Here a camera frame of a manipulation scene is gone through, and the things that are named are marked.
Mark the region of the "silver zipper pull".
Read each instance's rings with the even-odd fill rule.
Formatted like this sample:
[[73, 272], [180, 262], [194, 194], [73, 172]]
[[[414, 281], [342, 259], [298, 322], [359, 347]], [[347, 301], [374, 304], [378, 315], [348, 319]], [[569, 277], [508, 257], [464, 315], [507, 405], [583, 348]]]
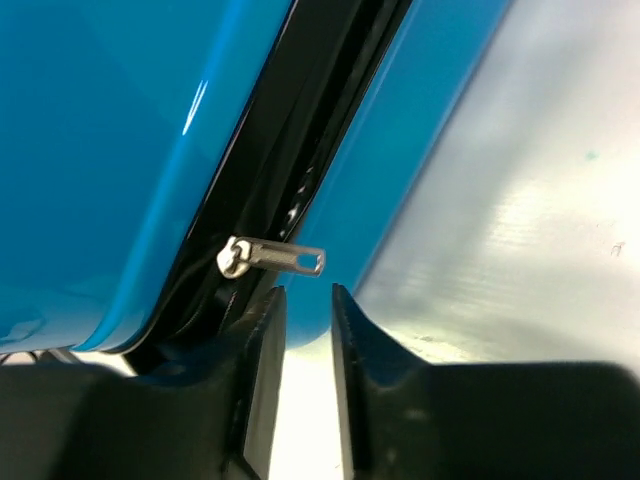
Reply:
[[227, 279], [238, 279], [251, 268], [317, 277], [324, 270], [326, 253], [320, 248], [230, 236], [216, 263]]

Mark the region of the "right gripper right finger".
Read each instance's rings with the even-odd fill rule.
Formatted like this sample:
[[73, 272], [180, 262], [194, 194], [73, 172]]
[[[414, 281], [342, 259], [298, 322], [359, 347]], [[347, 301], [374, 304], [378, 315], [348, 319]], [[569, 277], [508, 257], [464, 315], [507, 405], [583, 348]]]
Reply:
[[607, 362], [432, 364], [332, 288], [348, 479], [635, 479], [639, 383]]

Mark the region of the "blue kids suitcase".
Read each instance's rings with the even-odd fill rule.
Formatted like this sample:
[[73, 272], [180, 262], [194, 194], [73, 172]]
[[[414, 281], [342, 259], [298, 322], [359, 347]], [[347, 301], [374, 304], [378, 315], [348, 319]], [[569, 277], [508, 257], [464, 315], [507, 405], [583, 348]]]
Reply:
[[1, 350], [139, 371], [268, 289], [231, 236], [325, 248], [282, 275], [288, 341], [328, 327], [506, 1], [5, 1]]

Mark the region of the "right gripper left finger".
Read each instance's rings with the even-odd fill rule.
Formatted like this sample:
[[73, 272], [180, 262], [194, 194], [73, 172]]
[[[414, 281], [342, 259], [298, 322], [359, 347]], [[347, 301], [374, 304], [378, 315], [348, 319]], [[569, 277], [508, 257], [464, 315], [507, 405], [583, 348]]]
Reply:
[[285, 350], [274, 288], [148, 376], [44, 361], [1, 370], [5, 479], [265, 479]]

